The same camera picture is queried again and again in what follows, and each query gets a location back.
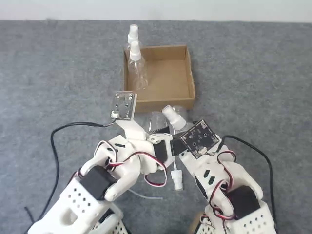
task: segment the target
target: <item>white spray cap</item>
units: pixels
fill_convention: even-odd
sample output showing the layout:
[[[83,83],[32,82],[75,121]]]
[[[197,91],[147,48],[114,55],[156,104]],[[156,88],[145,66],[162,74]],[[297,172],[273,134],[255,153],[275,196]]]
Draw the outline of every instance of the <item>white spray cap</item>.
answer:
[[[142,58],[140,45],[138,41],[133,41],[130,44],[130,59],[133,61],[138,61]]]
[[[138,40],[138,26],[136,24],[131,24],[128,34],[128,43]]]
[[[182,183],[182,170],[178,170],[176,168],[176,162],[174,162],[175,169],[171,171],[171,178],[174,181],[175,190],[183,190],[183,183]]]
[[[165,106],[164,109],[162,109],[162,113],[169,120],[170,124],[174,127],[175,130],[180,130],[185,126],[186,120],[181,115],[179,115],[172,108],[172,106]]]

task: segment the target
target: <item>red wire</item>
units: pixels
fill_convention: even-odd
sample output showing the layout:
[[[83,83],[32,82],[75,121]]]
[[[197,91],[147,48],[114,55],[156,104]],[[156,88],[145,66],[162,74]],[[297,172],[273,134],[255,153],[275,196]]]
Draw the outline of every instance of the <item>red wire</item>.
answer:
[[[154,157],[153,155],[151,155],[150,153],[148,152],[144,152],[144,151],[137,151],[137,152],[134,152],[132,153],[130,156],[128,156],[125,160],[123,160],[122,162],[109,162],[109,165],[111,166],[120,166],[122,164],[124,164],[126,161],[128,161],[132,156],[134,155],[146,155],[148,157],[150,157],[151,159],[153,159],[157,164],[159,164],[163,169],[164,169],[164,173],[165,173],[165,182],[163,183],[155,183],[155,182],[151,182],[148,178],[147,178],[147,175],[144,176],[144,179],[145,181],[154,186],[154,187],[163,187],[166,185],[167,183],[167,170],[166,170],[166,166],[165,164],[163,164],[161,161],[159,161],[156,157]]]

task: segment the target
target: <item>white wire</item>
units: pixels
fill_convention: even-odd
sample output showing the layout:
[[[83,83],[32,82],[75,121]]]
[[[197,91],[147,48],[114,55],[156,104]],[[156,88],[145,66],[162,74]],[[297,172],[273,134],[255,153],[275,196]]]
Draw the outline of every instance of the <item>white wire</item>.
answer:
[[[142,194],[139,194],[139,193],[137,193],[137,192],[135,192],[135,191],[133,191],[133,190],[131,190],[131,189],[128,189],[130,192],[132,192],[134,195],[137,195],[137,196],[139,196],[139,197],[141,197],[141,198],[144,198],[144,199],[149,199],[149,200],[162,200],[163,198],[162,197],[160,197],[160,196],[144,196],[144,195],[142,195]]]

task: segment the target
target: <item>cable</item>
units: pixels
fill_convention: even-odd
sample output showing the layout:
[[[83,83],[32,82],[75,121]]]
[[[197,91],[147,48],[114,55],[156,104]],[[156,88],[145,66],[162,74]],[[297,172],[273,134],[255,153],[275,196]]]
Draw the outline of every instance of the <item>cable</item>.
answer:
[[[102,144],[108,145],[108,147],[109,147],[108,149],[110,149],[111,151],[114,152],[114,155],[115,155],[115,162],[117,162],[117,161],[118,161],[118,153],[117,153],[117,150],[111,145],[111,143],[109,143],[108,141],[105,141],[105,140],[101,140],[101,141],[97,144],[97,147],[96,147],[96,149],[94,150],[93,157],[95,157],[95,155],[96,155],[96,153],[97,153],[99,147],[100,147]],[[111,168],[111,171],[113,172],[115,169],[116,169],[116,166],[113,166],[113,167]]]
[[[137,151],[134,152],[133,154],[131,154],[130,156],[128,156],[125,160],[123,160],[122,162],[112,162],[112,160],[109,160],[109,165],[111,166],[120,166],[122,164],[124,164],[126,161],[128,161],[132,156],[134,155],[146,155],[148,157],[150,157],[151,159],[153,159],[159,166],[161,166],[163,168],[163,171],[165,173],[165,181],[163,183],[154,183],[151,182],[148,178],[147,175],[144,176],[144,180],[146,183],[148,183],[149,185],[153,186],[153,187],[164,187],[167,184],[167,169],[165,164],[163,164],[160,160],[158,160],[156,157],[154,157],[153,155],[151,155],[148,152],[144,152],[144,151]]]
[[[271,204],[272,204],[272,215],[273,215],[273,219],[274,219],[275,227],[276,227],[276,232],[277,232],[277,218],[276,218],[276,208],[275,208],[275,200],[274,200],[274,192],[273,192],[273,168],[272,168],[272,164],[271,164],[270,159],[268,158],[268,156],[264,152],[262,152],[261,150],[259,150],[255,146],[251,145],[250,143],[248,143],[248,142],[246,142],[246,141],[244,141],[244,140],[242,140],[236,136],[232,136],[232,135],[225,135],[222,137],[222,140],[218,146],[217,152],[219,152],[220,149],[222,148],[222,146],[224,145],[226,138],[235,139],[235,140],[247,145],[248,147],[252,148],[256,152],[261,154],[265,158],[266,162],[268,163],[269,171],[270,171],[270,194],[271,194]]]
[[[34,220],[33,214],[30,212],[29,208],[27,206],[24,206],[24,210],[26,210],[26,212],[30,218],[31,223],[34,224],[35,220]]]
[[[58,183],[59,183],[59,156],[58,156],[58,153],[57,153],[57,150],[55,148],[55,144],[54,144],[54,134],[57,133],[58,131],[64,129],[64,128],[67,128],[67,127],[71,127],[71,126],[79,126],[79,125],[85,125],[85,126],[91,126],[91,127],[100,127],[100,128],[106,128],[108,126],[111,126],[115,123],[115,119],[109,123],[109,124],[98,124],[98,123],[93,123],[93,122],[72,122],[72,123],[68,123],[68,124],[65,124],[63,126],[60,126],[56,129],[54,129],[51,133],[51,136],[50,136],[50,141],[51,141],[51,147],[52,147],[52,151],[53,151],[53,155],[54,155],[54,161],[55,161],[55,167],[56,167],[56,177],[55,177],[55,182],[54,182],[54,186],[52,188],[52,191],[50,193],[50,196],[41,212],[41,214],[39,215],[39,218],[37,219],[37,221],[41,220],[46,212],[46,210],[48,209],[48,206],[52,200],[52,197],[55,193],[55,190],[58,186]],[[24,232],[24,233],[27,233],[28,230],[31,228],[31,226],[29,226],[27,228],[27,230]]]
[[[228,176],[229,176],[229,178],[230,178],[230,184],[229,184],[228,188],[226,189],[226,192],[227,192],[228,190],[230,190],[230,189],[233,187],[234,179],[233,179],[233,176],[232,176],[232,174],[230,173],[230,171],[224,166],[224,164],[221,162],[221,160],[220,160],[220,158],[219,158],[220,155],[226,154],[226,153],[231,154],[232,157],[233,157],[234,162],[236,162],[236,154],[235,154],[235,152],[232,151],[232,150],[225,150],[225,151],[222,151],[221,153],[219,153],[219,154],[217,155],[216,160],[218,161],[219,164],[221,164],[221,165],[223,166],[225,172],[228,174]]]
[[[208,220],[208,222],[210,222],[210,223],[204,222],[204,220],[203,220],[204,218],[206,218],[206,219]],[[200,221],[200,223],[201,223],[202,225],[209,226],[209,227],[215,229],[215,227],[211,224],[211,221],[210,221],[208,215],[205,215],[205,214],[201,215],[201,216],[199,217],[199,221]]]
[[[149,200],[162,200],[163,198],[162,197],[159,197],[159,196],[144,196],[142,194],[139,194],[137,193],[136,191],[133,191],[131,189],[128,189],[130,192],[132,192],[134,195],[137,195],[141,198],[144,198],[144,199],[149,199]]]

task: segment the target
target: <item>circuit board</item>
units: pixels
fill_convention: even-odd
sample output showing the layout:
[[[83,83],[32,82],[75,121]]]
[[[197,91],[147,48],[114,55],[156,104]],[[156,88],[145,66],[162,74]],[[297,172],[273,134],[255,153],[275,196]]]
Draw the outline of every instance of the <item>circuit board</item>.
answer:
[[[216,134],[203,119],[183,133],[180,139],[196,159],[219,142]]]
[[[132,92],[116,92],[111,108],[111,117],[119,120],[131,120],[134,115],[136,94]]]

